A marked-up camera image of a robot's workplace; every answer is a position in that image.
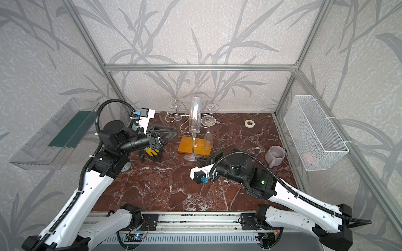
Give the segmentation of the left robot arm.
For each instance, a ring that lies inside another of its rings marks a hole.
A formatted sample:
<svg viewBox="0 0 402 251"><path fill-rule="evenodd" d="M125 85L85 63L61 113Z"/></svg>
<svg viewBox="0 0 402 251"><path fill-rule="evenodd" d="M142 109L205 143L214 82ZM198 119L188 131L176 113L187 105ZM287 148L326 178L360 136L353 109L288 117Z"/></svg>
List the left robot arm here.
<svg viewBox="0 0 402 251"><path fill-rule="evenodd" d="M129 108L129 124L113 120L100 127L102 110L114 102ZM38 236L27 237L22 244L24 251L91 251L112 233L141 226L140 209L124 205L89 230L80 229L100 196L129 163L131 152L145 149L161 151L176 137L173 127L149 126L149 120L154 115L151 109L136 111L131 104L120 99L109 99L98 107L94 124L99 144L81 170L77 189Z"/></svg>

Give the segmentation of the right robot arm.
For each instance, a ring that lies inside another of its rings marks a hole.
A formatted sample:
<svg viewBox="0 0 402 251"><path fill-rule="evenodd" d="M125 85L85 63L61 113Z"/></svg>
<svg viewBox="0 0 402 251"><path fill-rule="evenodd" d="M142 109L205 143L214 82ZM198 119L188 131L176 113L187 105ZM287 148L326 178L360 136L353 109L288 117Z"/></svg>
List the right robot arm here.
<svg viewBox="0 0 402 251"><path fill-rule="evenodd" d="M243 185L249 196L287 208L259 205L254 215L258 228L297 230L334 251L347 251L353 245L352 229L372 224L371 220L354 218L348 205L327 204L294 188L247 152L219 152L196 162L199 166L190 170L190 178L197 184L225 178Z"/></svg>

